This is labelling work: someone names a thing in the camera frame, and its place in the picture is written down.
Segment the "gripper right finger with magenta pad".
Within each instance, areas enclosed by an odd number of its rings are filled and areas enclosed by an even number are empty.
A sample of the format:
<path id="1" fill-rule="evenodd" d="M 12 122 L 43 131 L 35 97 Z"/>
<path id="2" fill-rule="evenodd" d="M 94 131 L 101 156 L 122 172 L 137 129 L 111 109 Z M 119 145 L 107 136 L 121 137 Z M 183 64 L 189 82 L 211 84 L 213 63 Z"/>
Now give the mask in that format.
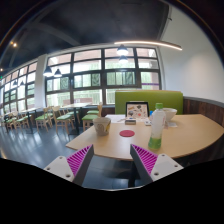
<path id="1" fill-rule="evenodd" d="M 130 145 L 130 154 L 133 158 L 129 178 L 130 186 L 135 185 L 137 175 L 146 185 L 182 169 L 182 166 L 168 155 L 157 155 L 134 144 Z"/>

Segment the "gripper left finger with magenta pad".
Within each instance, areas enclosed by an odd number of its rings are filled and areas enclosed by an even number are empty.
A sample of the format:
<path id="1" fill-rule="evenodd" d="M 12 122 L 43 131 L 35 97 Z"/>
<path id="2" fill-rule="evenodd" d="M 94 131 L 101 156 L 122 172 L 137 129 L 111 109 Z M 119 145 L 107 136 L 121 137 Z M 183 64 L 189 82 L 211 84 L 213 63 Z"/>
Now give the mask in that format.
<path id="1" fill-rule="evenodd" d="M 94 147 L 89 145 L 68 157 L 58 156 L 44 170 L 81 186 L 93 155 Z"/>

